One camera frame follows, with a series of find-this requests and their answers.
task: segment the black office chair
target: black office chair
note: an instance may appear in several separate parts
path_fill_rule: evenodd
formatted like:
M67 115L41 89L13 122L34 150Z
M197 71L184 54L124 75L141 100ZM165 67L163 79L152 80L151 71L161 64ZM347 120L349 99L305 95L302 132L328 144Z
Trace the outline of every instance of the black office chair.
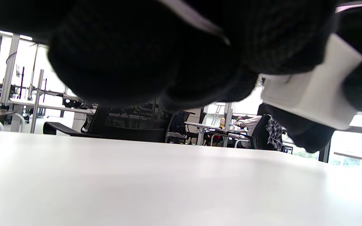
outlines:
M199 117L199 124L202 124L202 123L203 123L206 115L207 115L207 113L205 113L205 112L202 112L202 113L201 113L201 115L200 115L200 117ZM189 131L189 126L190 126L190 125L187 125L187 126L186 126L188 130L185 131L185 134L187 135L187 140L188 140L189 138L190 138L191 140L192 140L192 138L198 139L198 133L190 132L190 131Z
M158 100L121 109L99 105L87 133L77 132L56 122L45 122L43 133L56 135L58 130L77 137L164 143L172 117L163 110Z
M266 130L267 123L270 119L269 115L264 115L260 118L256 125L254 132L252 133L251 145L253 149L260 150L274 150L271 143L267 143L269 140L269 132Z

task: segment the table leg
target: table leg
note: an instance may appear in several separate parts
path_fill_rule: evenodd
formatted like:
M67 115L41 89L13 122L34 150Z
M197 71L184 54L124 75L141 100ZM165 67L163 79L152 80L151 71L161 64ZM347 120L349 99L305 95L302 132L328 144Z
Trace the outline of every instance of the table leg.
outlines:
M14 105L13 111L21 115L23 112L23 105ZM17 115L12 115L12 123L10 125L11 132L19 132L20 121L21 120Z
M224 143L223 143L223 147L227 147L227 143L228 143L229 138L228 137L224 137Z
M75 130L76 132L80 132L83 124L85 124L85 121L86 121L86 114L75 113L74 121L72 122L72 129Z
M199 130L198 130L198 140L196 141L196 145L203 145L203 143L204 143L204 134L205 134L205 128L199 128Z

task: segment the person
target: person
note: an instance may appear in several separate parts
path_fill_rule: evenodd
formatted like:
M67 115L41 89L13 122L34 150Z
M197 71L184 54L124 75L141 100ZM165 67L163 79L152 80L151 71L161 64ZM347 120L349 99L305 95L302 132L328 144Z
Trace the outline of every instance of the person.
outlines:
M257 116L246 119L246 120L237 120L235 124L240 127L246 127L248 129L248 136L252 136L255 131L260 119L264 115L269 115L270 119L266 124L266 130L269 133L268 144L270 149L281 151L283 146L282 141L282 130L283 127L276 122L273 117L270 115L270 112L267 109L267 104L262 103L258 107ZM220 142L218 146L223 146L224 141ZM237 148L247 148L252 149L252 144L248 141L239 142Z

